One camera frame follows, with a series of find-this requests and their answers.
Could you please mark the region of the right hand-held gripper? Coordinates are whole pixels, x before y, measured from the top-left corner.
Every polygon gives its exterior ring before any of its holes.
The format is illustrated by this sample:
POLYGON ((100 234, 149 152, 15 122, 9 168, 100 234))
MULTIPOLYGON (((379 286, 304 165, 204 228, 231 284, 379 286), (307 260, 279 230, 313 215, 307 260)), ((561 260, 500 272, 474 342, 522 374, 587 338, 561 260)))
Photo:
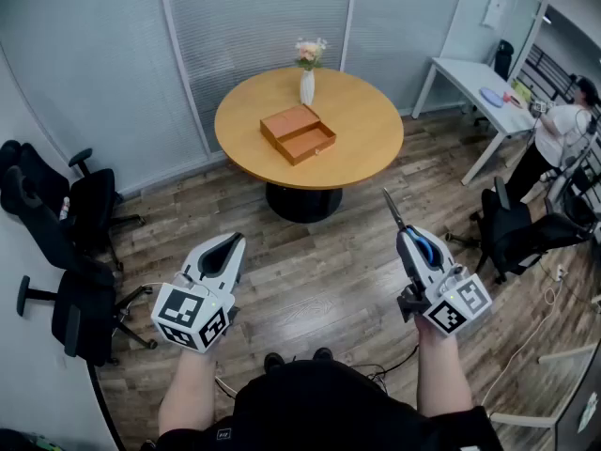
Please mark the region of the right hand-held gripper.
POLYGON ((422 316, 442 335, 454 335, 492 305, 479 276, 455 264, 446 244, 429 231, 404 227, 396 249, 411 281, 397 298, 405 322, 422 316))

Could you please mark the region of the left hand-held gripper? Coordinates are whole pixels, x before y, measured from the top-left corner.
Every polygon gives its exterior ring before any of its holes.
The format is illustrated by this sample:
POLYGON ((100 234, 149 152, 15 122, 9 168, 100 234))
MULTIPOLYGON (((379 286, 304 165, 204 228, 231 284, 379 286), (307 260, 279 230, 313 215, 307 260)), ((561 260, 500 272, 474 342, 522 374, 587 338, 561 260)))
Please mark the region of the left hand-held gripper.
POLYGON ((163 283, 151 319, 164 340, 187 350, 206 353, 236 317, 231 293, 239 281, 246 248, 239 232, 222 234, 196 246, 183 271, 205 284, 163 283))

